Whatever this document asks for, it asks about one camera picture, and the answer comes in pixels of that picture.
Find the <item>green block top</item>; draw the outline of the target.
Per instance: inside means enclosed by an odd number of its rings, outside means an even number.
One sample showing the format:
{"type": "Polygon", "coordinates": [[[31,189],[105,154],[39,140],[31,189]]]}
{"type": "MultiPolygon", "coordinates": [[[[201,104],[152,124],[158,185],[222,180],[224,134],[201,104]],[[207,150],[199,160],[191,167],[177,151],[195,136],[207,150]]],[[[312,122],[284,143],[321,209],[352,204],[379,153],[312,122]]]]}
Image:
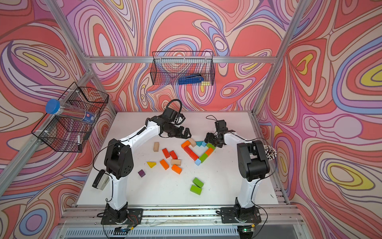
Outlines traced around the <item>green block top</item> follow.
{"type": "Polygon", "coordinates": [[[208,147],[208,148],[212,148],[213,150],[216,149],[216,147],[215,147],[213,144],[211,144],[211,143],[208,143],[208,144],[207,144],[207,147],[208,147]]]}

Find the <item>red block small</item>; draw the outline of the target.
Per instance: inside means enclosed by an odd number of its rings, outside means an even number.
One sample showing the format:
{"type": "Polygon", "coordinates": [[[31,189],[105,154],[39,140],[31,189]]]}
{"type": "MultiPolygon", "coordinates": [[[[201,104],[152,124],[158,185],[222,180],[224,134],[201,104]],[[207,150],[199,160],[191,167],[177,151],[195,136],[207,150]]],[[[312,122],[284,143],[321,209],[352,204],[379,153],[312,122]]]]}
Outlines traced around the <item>red block small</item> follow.
{"type": "Polygon", "coordinates": [[[184,151],[189,155],[193,152],[188,146],[184,147],[184,151]]]}

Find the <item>red block front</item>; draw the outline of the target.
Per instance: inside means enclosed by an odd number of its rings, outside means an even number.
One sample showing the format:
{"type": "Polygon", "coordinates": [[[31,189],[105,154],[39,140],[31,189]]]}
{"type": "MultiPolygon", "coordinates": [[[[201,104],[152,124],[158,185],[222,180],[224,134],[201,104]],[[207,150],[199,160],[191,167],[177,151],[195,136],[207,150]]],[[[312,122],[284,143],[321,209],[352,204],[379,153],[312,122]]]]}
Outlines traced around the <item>red block front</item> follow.
{"type": "Polygon", "coordinates": [[[195,154],[193,151],[190,151],[189,152],[189,156],[194,160],[198,160],[199,159],[199,156],[197,154],[195,154]]]}

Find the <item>light blue cube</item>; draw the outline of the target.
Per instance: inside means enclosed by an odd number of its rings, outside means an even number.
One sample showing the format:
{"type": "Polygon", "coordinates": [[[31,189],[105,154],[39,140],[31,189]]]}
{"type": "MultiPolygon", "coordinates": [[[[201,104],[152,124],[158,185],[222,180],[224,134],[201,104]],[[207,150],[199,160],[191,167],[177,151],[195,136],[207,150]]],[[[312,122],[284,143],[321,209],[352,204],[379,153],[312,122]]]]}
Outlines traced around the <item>light blue cube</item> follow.
{"type": "Polygon", "coordinates": [[[201,163],[202,163],[202,162],[201,162],[200,159],[197,159],[197,160],[195,161],[195,164],[198,165],[198,166],[199,166],[201,163]]]}

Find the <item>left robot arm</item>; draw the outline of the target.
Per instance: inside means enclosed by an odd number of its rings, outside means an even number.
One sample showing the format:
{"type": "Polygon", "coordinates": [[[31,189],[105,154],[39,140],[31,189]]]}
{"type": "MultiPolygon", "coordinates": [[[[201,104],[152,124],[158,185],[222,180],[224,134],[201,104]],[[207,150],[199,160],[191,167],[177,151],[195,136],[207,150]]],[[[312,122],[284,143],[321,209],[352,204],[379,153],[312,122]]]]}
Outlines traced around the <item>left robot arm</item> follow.
{"type": "Polygon", "coordinates": [[[122,139],[111,139],[106,147],[104,165],[106,169],[97,169],[97,176],[92,187],[103,190],[111,184],[111,197],[106,199],[105,210],[101,215],[102,225],[140,224],[139,219],[132,219],[126,199],[127,179],[134,167],[133,153],[148,140],[166,133],[168,138],[190,138],[189,128],[181,126],[186,117],[181,113],[183,103],[179,99],[171,100],[159,116],[147,118],[144,126],[122,139]]]}

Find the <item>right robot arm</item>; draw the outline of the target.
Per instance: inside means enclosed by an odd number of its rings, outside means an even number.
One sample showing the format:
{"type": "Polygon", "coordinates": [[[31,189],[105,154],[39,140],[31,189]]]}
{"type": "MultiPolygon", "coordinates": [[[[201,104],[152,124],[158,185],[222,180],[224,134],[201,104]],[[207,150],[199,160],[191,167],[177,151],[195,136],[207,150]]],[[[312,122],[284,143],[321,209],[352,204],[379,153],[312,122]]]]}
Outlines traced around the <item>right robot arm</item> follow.
{"type": "Polygon", "coordinates": [[[208,132],[205,142],[215,147],[229,145],[237,151],[238,169],[242,177],[241,188],[232,211],[227,213],[228,208],[220,209],[222,222],[228,223],[230,219],[235,219],[239,223],[260,223],[260,207],[254,203],[253,196],[257,193],[261,180],[270,172],[268,150],[264,144],[257,139],[244,139],[232,130],[218,134],[208,132]]]}

